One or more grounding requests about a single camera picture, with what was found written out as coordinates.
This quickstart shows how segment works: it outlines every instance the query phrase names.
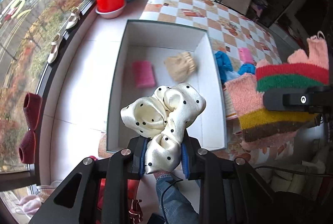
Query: jeans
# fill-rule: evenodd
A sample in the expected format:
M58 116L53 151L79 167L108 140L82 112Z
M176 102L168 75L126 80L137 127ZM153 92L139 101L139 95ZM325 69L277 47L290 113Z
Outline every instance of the jeans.
M156 182L156 192L159 198L159 208L162 212L161 197L162 193L174 182L169 174L161 175ZM193 209L191 203L178 190L177 185L170 187L163 196L163 206L169 224L197 224L199 214Z

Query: satin fabric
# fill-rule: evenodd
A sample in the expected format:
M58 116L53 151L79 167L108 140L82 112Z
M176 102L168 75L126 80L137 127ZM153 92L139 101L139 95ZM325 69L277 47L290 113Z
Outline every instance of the satin fabric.
M180 163L181 143L189 127L206 107L206 100L188 83L160 86L123 108L124 124L151 138L144 157L145 172L173 171Z

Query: white cardboard box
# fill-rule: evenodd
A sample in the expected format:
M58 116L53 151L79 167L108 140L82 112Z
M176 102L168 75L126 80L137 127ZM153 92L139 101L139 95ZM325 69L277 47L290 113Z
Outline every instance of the white cardboard box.
M150 20L128 20L112 81L107 124L107 151L126 148L138 134L127 128L120 110L140 97L152 96L158 86L177 85L169 76L164 60L188 51L197 71L186 80L205 99L206 109L187 128L189 136L199 140L208 150L226 147L226 119L219 71L205 30L180 24ZM150 61L156 81L154 88L136 88L132 63Z

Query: green stripe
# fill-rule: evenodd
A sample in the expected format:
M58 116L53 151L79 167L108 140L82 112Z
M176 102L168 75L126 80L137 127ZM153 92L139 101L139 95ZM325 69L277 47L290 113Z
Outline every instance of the green stripe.
M297 74L272 75L257 81L257 91L266 92L271 88L307 88L323 86L323 83Z

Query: striped knitted garment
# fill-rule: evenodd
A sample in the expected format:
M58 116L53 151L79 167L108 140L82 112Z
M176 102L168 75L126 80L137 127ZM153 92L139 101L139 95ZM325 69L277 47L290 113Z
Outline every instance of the striped knitted garment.
M307 39L309 57L297 50L288 63L270 65L266 60L257 64L255 75L244 74L225 84L230 93L243 132L243 147L247 149L277 145L316 114L306 112L268 111L262 101L270 88L308 88L329 82L326 41L313 36Z

